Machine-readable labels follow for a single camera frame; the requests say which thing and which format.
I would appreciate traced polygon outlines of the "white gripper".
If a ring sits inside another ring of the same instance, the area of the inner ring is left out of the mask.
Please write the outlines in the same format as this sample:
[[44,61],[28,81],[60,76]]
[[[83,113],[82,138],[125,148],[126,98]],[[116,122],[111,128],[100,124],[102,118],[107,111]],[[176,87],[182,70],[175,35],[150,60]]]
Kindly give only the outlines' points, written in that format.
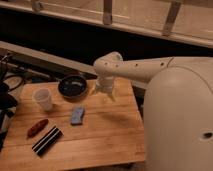
[[114,95],[111,92],[114,88],[114,78],[113,77],[102,77],[97,78],[96,86],[94,87],[92,94],[97,94],[98,92],[107,92],[107,96],[115,101]]

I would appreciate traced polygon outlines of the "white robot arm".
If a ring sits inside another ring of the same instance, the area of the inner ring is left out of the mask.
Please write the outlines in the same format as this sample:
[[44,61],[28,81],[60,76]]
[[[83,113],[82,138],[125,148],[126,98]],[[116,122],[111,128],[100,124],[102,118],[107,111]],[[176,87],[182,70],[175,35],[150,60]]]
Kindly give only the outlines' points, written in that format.
[[213,171],[213,57],[96,59],[96,88],[116,77],[147,85],[143,119],[147,171]]

